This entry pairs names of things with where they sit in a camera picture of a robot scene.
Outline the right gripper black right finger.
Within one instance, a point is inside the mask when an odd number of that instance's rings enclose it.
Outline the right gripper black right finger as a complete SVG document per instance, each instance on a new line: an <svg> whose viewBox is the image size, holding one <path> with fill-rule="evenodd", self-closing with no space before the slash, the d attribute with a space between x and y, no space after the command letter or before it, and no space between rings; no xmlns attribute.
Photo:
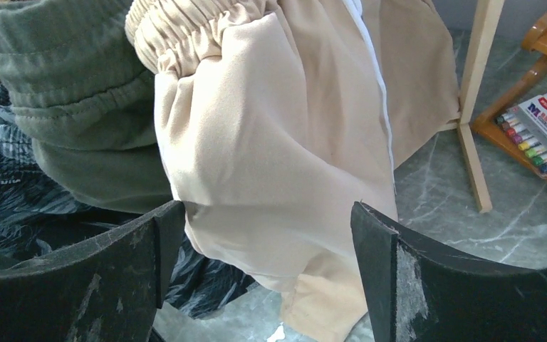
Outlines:
<svg viewBox="0 0 547 342"><path fill-rule="evenodd" d="M350 226L376 341L547 341L547 268L459 251L362 202Z"/></svg>

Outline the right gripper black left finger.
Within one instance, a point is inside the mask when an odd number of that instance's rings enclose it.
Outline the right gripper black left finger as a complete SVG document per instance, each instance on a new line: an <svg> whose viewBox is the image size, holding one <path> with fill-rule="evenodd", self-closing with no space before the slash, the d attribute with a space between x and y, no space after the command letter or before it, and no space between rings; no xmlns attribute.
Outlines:
<svg viewBox="0 0 547 342"><path fill-rule="evenodd" d="M44 256L0 254L0 341L160 341L184 225L172 201Z"/></svg>

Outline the dark leaf-print shorts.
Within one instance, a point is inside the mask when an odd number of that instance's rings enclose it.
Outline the dark leaf-print shorts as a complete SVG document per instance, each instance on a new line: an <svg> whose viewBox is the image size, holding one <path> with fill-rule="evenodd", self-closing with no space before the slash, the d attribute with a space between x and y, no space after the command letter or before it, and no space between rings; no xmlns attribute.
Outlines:
<svg viewBox="0 0 547 342"><path fill-rule="evenodd" d="M0 254L23 261L94 237L135 215L83 204L45 175L31 141L13 122L0 85ZM191 318L206 318L254 287L234 266L208 259L183 239L166 300Z"/></svg>

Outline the olive green shorts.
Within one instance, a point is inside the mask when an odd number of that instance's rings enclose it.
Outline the olive green shorts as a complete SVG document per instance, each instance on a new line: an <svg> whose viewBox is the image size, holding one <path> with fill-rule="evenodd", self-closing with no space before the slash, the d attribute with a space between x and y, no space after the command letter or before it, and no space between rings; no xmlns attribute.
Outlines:
<svg viewBox="0 0 547 342"><path fill-rule="evenodd" d="M39 167L78 201L146 213L172 199L154 76L125 35L129 1L0 3L0 81Z"/></svg>

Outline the beige shorts with white stripe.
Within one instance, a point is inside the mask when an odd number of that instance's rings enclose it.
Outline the beige shorts with white stripe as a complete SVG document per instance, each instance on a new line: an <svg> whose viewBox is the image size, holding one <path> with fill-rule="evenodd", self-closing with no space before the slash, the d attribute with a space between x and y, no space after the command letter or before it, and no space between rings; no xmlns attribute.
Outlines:
<svg viewBox="0 0 547 342"><path fill-rule="evenodd" d="M350 229L397 217L393 172L458 117L431 1L134 1L155 132L186 233L280 292L281 320L343 341L367 306Z"/></svg>

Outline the marker pen set pack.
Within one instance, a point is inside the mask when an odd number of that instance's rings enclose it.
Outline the marker pen set pack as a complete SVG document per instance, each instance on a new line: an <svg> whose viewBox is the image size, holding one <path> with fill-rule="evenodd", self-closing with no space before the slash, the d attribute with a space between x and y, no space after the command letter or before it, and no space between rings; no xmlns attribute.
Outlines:
<svg viewBox="0 0 547 342"><path fill-rule="evenodd" d="M509 108L494 122L539 175L547 177L547 93Z"/></svg>

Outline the wooden clothes rack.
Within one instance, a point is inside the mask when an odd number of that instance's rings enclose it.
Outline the wooden clothes rack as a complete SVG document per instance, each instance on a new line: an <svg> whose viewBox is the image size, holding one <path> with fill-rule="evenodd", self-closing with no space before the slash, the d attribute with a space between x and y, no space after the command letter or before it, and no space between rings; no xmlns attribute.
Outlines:
<svg viewBox="0 0 547 342"><path fill-rule="evenodd" d="M478 0L460 85L460 117L449 121L442 128L457 132L471 189L480 213L491 211L492 203L470 122L503 7L504 0Z"/></svg>

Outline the orange wooden shelf rack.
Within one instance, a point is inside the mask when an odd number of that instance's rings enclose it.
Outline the orange wooden shelf rack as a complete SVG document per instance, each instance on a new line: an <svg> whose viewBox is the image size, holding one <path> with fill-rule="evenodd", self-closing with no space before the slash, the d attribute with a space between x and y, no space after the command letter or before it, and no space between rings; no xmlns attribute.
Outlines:
<svg viewBox="0 0 547 342"><path fill-rule="evenodd" d="M538 166L531 163L526 151L519 147L525 140L523 133L506 133L506 126L500 123L499 116L520 100L530 98L537 90L547 90L547 12L526 33L521 47L525 51L541 55L515 85L475 119L471 128L524 167L538 174Z"/></svg>

